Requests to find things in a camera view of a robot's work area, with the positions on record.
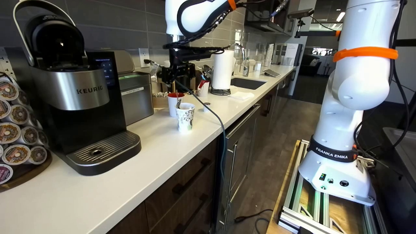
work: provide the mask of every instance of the dishwasher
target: dishwasher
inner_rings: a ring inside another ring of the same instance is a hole
[[[244,185],[254,161],[255,131],[260,110],[259,104],[254,105],[225,131],[224,180],[220,170],[217,170],[219,172],[216,180],[215,232],[230,231],[232,225],[229,224],[236,218],[247,192],[247,186]]]

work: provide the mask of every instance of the coffee maker drip tray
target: coffee maker drip tray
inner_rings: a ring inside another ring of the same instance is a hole
[[[82,175],[96,175],[130,159],[140,150],[140,137],[126,130],[61,158]]]

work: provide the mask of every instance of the orange band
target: orange band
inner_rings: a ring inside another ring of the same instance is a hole
[[[345,57],[358,57],[358,56],[374,56],[374,57],[383,57],[389,59],[397,59],[399,53],[397,50],[383,47],[359,47],[354,49],[343,49],[338,51],[334,56],[334,62],[340,61]]]
[[[237,9],[237,6],[235,5],[235,0],[228,0],[228,3],[230,4],[232,10]]]

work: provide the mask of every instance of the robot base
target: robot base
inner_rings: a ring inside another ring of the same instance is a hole
[[[376,201],[370,176],[358,160],[337,162],[309,151],[299,166],[299,173],[319,192],[367,206]]]

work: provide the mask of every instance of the kitchen sink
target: kitchen sink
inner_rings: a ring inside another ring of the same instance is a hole
[[[264,81],[258,81],[258,80],[248,80],[248,79],[241,79],[241,78],[233,78],[231,79],[231,85],[250,89],[250,90],[256,90],[266,82]]]

